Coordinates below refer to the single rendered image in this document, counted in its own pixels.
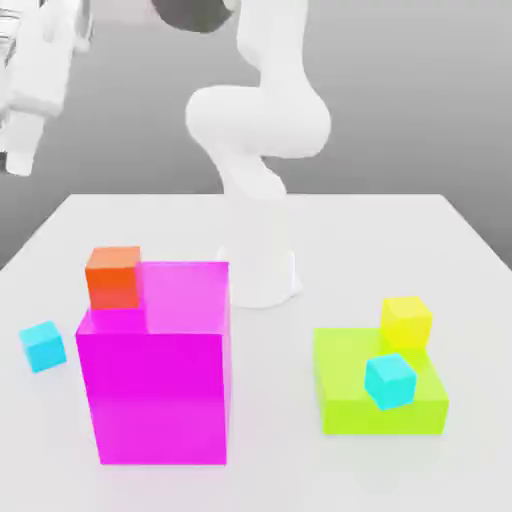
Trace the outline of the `large lime green box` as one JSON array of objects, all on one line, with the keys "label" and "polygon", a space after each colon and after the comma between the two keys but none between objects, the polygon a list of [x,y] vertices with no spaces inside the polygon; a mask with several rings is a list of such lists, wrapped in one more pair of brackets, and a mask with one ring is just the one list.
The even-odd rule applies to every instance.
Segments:
[{"label": "large lime green box", "polygon": [[[364,389],[366,362],[398,353],[417,374],[414,400],[381,411]],[[440,435],[449,399],[425,349],[391,347],[378,328],[316,328],[313,368],[328,435]]]}]

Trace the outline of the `small orange cube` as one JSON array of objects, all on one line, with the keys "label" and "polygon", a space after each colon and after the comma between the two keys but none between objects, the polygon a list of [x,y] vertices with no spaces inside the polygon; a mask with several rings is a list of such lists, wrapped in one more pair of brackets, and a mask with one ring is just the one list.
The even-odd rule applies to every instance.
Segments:
[{"label": "small orange cube", "polygon": [[85,266],[93,310],[137,309],[140,290],[137,265],[139,246],[96,247]]}]

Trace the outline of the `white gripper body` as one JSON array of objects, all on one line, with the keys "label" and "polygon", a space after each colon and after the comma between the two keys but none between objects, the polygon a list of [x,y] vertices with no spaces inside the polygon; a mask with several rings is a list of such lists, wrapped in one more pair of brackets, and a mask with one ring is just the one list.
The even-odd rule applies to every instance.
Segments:
[{"label": "white gripper body", "polygon": [[68,24],[50,28],[21,24],[0,78],[0,112],[12,109],[59,116],[69,83],[74,39],[74,28]]}]

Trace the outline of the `small cyan cube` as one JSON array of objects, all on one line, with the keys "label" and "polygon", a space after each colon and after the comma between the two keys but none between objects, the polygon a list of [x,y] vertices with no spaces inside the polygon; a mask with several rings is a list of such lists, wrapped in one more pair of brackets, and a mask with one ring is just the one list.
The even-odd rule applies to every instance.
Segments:
[{"label": "small cyan cube", "polygon": [[62,336],[53,321],[23,329],[19,336],[33,373],[67,361]]},{"label": "small cyan cube", "polygon": [[416,372],[398,353],[381,355],[366,362],[364,389],[381,411],[411,404],[416,384]]}]

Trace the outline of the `large magenta box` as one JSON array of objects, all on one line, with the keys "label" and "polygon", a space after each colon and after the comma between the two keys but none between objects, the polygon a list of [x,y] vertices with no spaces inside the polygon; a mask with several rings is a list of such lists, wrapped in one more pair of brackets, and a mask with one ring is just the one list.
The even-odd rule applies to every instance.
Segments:
[{"label": "large magenta box", "polygon": [[87,309],[75,338],[104,465],[224,465],[229,265],[143,262],[137,309]]}]

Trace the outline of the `small yellow cube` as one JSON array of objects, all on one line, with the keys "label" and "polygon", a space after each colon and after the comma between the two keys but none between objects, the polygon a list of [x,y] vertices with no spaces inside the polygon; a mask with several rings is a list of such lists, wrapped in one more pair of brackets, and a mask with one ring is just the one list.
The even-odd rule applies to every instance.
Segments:
[{"label": "small yellow cube", "polygon": [[380,330],[391,347],[425,349],[432,321],[432,312],[418,296],[383,300]]}]

